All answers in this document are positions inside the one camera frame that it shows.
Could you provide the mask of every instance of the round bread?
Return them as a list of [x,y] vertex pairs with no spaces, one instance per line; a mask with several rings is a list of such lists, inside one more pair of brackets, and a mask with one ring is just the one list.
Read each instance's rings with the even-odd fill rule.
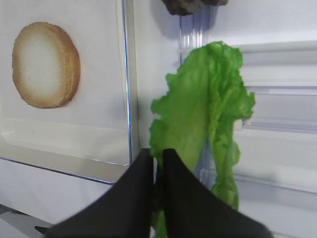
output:
[[59,26],[35,22],[23,28],[14,43],[12,68],[16,89],[33,107],[61,107],[77,92],[79,55]]

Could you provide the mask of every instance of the brown object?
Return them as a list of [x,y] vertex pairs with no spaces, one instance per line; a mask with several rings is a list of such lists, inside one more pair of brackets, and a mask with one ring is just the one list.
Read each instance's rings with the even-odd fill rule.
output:
[[198,12],[204,4],[226,5],[228,0],[162,0],[172,15],[186,16]]
[[16,89],[33,107],[61,107],[77,92],[79,55],[59,26],[35,22],[23,28],[14,43],[12,68]]

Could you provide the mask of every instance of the lettuce leaf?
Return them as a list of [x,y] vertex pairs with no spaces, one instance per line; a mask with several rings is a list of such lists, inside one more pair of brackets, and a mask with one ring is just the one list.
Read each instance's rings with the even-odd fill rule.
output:
[[193,50],[176,74],[168,74],[168,93],[152,102],[160,115],[151,125],[151,153],[162,167],[162,152],[174,148],[190,171],[194,171],[208,138],[217,171],[213,193],[238,209],[238,189],[232,168],[240,158],[233,141],[234,122],[250,118],[255,104],[239,69],[239,49],[213,42]]

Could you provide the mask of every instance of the bread slice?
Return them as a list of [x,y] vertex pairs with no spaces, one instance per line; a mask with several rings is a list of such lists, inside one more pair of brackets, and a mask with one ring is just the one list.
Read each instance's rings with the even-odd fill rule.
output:
[[61,107],[77,92],[79,55],[59,26],[35,22],[23,28],[14,43],[12,68],[16,89],[33,107]]

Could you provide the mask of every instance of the bread crust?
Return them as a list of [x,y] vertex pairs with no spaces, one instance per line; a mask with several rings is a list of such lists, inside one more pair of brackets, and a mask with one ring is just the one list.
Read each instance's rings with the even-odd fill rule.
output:
[[[33,39],[44,40],[54,50],[58,65],[58,86],[43,95],[27,83],[25,70],[28,57],[23,52]],[[34,22],[24,27],[15,40],[12,53],[13,82],[21,98],[36,108],[56,108],[66,105],[75,96],[80,81],[80,59],[68,34],[59,26],[47,22]],[[40,75],[45,87],[46,77]]]

